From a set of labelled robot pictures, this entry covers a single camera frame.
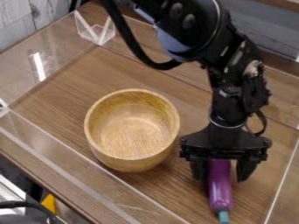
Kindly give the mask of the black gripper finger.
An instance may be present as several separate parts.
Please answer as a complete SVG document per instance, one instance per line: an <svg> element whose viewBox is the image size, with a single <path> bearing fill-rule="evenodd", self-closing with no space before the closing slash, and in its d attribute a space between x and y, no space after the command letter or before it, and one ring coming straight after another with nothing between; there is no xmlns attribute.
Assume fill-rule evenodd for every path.
<svg viewBox="0 0 299 224"><path fill-rule="evenodd" d="M236 165L237 182L245 181L256 168L257 168L257 162L248 160L239 160Z"/></svg>
<svg viewBox="0 0 299 224"><path fill-rule="evenodd" d="M207 178L207 161L205 160L191 161L191 173L196 180L204 180Z"/></svg>

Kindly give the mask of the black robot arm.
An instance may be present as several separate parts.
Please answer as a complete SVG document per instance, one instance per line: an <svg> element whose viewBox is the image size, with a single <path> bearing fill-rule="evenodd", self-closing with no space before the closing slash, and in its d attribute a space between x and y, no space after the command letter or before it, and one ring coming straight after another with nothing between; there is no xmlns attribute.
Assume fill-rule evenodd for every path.
<svg viewBox="0 0 299 224"><path fill-rule="evenodd" d="M271 140L248 128L248 118L265 116L271 92L260 51L231 22L220 0L132 0L135 10L155 25L167 54L196 61L209 76L212 98L207 127L180 137L180 157L204 180L208 161L235 160L237 181L248 179L267 160Z"/></svg>

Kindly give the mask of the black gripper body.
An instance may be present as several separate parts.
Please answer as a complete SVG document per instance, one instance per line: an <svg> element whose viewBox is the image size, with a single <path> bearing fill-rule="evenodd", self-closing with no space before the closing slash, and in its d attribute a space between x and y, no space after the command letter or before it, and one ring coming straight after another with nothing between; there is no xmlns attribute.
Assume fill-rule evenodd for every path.
<svg viewBox="0 0 299 224"><path fill-rule="evenodd" d="M256 162L267 160L271 140L243 130L248 120L227 122L209 117L207 127L180 138L180 157L197 159L228 159Z"/></svg>

